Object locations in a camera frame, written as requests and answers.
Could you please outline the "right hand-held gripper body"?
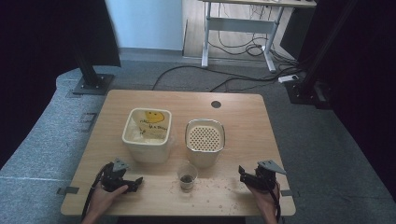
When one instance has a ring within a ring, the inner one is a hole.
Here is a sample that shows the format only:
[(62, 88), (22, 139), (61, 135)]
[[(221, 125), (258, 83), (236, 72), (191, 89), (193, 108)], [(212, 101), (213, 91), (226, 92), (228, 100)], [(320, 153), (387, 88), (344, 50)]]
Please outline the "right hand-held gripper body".
[(277, 174), (286, 175), (287, 172), (272, 160), (259, 161), (255, 175), (249, 179), (248, 184), (258, 190), (274, 189)]

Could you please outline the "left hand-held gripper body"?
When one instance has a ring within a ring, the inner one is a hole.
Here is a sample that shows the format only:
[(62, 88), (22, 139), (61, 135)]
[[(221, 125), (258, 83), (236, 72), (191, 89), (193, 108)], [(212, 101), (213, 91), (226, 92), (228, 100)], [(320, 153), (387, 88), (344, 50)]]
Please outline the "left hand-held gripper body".
[(134, 185), (134, 181), (123, 179), (128, 167), (129, 165), (119, 158), (107, 164), (101, 179), (104, 190), (113, 192), (122, 186)]

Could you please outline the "person's right hand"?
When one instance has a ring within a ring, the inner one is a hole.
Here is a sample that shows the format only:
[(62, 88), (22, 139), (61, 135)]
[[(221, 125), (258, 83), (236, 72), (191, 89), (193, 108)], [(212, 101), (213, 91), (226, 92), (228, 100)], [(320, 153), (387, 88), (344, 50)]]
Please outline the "person's right hand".
[(266, 222), (276, 220), (276, 203), (270, 192), (263, 192), (247, 186), (255, 198), (255, 202)]

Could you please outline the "person's left hand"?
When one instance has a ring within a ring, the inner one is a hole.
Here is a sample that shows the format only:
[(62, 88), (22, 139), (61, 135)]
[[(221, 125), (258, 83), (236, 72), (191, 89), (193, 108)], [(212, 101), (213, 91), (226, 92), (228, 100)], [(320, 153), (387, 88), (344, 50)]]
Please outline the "person's left hand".
[(87, 214), (98, 214), (102, 215), (113, 202), (127, 190), (127, 186), (122, 186), (113, 192), (108, 192), (103, 189), (102, 183), (99, 182), (94, 190)]

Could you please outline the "scattered crumbs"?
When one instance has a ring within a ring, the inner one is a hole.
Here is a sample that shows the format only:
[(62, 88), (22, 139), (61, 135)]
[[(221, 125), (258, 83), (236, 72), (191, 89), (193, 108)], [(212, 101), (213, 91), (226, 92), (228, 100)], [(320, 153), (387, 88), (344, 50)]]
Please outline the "scattered crumbs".
[(174, 181), (165, 196), (165, 208), (176, 216), (242, 217), (253, 202), (242, 184), (227, 178), (198, 178), (191, 189), (182, 189)]

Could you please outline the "white container with yellow lid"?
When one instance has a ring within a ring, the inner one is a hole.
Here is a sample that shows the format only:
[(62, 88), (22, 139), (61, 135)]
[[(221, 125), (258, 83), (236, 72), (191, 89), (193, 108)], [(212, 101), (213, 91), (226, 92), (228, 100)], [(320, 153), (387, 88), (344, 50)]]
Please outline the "white container with yellow lid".
[(170, 111), (137, 107), (130, 112), (121, 139), (135, 161), (164, 163), (170, 154), (171, 126)]

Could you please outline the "clear plastic cup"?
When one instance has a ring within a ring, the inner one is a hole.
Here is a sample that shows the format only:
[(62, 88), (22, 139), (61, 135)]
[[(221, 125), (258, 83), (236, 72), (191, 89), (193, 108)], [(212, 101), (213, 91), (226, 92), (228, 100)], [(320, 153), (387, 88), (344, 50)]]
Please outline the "clear plastic cup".
[(183, 190), (190, 190), (198, 176), (198, 170), (190, 163), (182, 164), (177, 170), (179, 185)]

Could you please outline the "cream container with perforated strainer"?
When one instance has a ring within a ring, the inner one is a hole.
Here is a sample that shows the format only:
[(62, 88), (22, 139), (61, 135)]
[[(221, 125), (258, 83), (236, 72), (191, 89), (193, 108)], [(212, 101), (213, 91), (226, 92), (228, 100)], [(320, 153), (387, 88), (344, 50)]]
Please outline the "cream container with perforated strainer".
[(189, 161), (197, 168), (212, 167), (225, 146), (223, 125), (214, 119), (192, 119), (185, 131)]

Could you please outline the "black metal stand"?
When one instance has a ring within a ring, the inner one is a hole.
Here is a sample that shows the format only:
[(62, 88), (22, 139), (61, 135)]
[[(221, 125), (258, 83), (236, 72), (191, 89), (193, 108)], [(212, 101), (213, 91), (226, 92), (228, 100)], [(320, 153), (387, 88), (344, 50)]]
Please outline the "black metal stand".
[(329, 52), (335, 38), (345, 24), (349, 14), (356, 6), (358, 0), (346, 0), (340, 16), (330, 31), (328, 37), (324, 40), (319, 51), (316, 53), (314, 61), (306, 71), (303, 80), (289, 81), (285, 83), (290, 102), (298, 105), (314, 105), (317, 108), (328, 108), (329, 104), (326, 100), (323, 90), (315, 88), (318, 80), (318, 68), (323, 62), (326, 54)]
[(85, 57), (81, 47), (75, 43), (73, 45), (75, 60), (82, 74), (73, 93), (77, 95), (105, 95), (114, 76), (109, 74), (97, 74), (91, 62)]

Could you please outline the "black curtain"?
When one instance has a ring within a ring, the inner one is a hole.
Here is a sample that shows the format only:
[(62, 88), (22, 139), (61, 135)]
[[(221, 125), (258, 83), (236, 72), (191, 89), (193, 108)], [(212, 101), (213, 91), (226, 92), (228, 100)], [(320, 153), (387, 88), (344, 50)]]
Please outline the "black curtain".
[[(347, 3), (314, 1), (299, 58), (305, 75)], [(396, 202), (396, 0), (358, 0), (318, 68), (315, 88)]]
[(106, 0), (0, 0), (0, 169), (79, 55), (120, 65)]

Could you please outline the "white-framed desk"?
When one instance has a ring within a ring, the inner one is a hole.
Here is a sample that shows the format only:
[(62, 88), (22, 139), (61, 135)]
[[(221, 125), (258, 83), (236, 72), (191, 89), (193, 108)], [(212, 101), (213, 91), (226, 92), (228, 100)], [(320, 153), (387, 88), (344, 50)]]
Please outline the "white-framed desk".
[[(207, 3), (205, 15), (205, 39), (202, 49), (201, 66), (208, 67), (208, 48), (209, 33), (211, 31), (237, 32), (266, 34), (268, 40), (262, 47), (262, 54), (266, 61), (267, 68), (271, 73), (276, 71), (270, 48), (274, 42), (276, 31), (283, 15), (285, 7), (292, 8), (315, 8), (317, 3), (314, 0), (201, 0)], [(213, 3), (235, 4), (235, 5), (254, 5), (278, 7), (277, 16), (273, 21), (255, 21), (245, 19), (233, 19), (211, 16), (211, 5)]]

